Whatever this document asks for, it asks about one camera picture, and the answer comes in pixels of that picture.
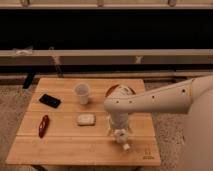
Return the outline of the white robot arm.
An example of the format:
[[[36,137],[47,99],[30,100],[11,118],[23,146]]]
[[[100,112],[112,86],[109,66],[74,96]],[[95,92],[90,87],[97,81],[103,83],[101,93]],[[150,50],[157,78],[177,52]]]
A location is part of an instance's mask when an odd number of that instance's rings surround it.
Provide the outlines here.
[[[134,112],[186,114],[177,171],[213,171],[213,75],[134,94],[118,85],[104,100],[111,125],[124,129]]]

